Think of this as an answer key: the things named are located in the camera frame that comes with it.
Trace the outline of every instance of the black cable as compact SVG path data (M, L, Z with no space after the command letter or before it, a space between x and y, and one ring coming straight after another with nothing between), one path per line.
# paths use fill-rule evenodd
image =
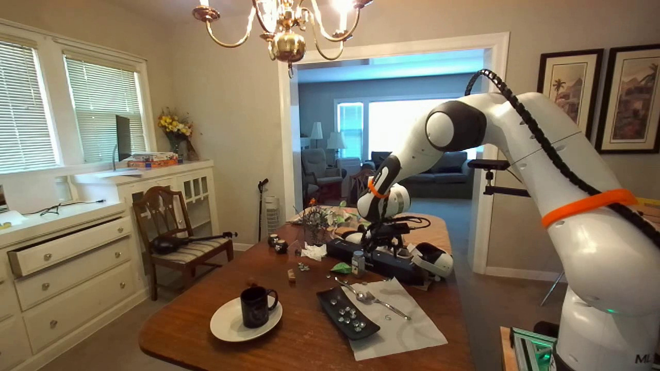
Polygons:
M582 178L577 178L559 156L559 152L554 150L554 146L551 144L551 141L544 136L544 133L540 129L538 121L532 118L532 114L518 102L518 96L514 94L514 91L488 69L483 69L480 72L472 75L472 79L467 80L465 86L465 94L470 94L474 83L478 76L487 76L496 91L510 102L510 106L518 112L518 115L522 118L522 123L526 123L530 127L530 133L534 134L534 139L538 141L540 148L544 150L544 154L552 160L552 164L559 170L560 175L565 175L574 186L577 186L579 189L583 189L586 194L593 196L593 194L602 194L599 189L595 189L593 186L586 183ZM629 220L633 227L636 227L645 238L649 238L655 247L660 250L660 234L647 223L644 220L635 210L631 210L625 204L609 204L611 210L614 210L618 216L622 216L625 220Z

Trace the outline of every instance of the picture frame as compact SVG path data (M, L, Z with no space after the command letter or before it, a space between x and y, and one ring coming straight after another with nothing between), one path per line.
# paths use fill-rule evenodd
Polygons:
M612 47L595 148L655 152L660 139L660 44Z
M604 49L540 53L538 92L554 102L589 139Z

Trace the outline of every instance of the cup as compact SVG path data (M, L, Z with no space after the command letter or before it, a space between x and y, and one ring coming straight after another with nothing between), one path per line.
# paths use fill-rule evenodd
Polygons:
M271 289L264 286L248 286L241 293L241 314L244 314L244 325L246 327L260 327L267 322L269 312L276 307L279 295Z

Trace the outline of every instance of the saucer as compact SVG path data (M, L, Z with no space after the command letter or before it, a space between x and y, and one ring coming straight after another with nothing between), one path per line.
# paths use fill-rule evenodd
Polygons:
M269 312L267 322L260 327L246 327L241 314L241 299L227 302L210 318L210 332L225 342L248 342L267 335L283 319L283 304Z

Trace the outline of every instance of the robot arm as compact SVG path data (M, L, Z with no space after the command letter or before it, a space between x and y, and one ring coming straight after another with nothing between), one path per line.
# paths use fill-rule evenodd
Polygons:
M405 208L395 182L429 170L446 150L494 144L519 175L559 253L567 297L556 365L647 369L660 325L660 235L625 204L621 189L577 125L538 92L441 103L412 127L378 170L356 208L382 223Z

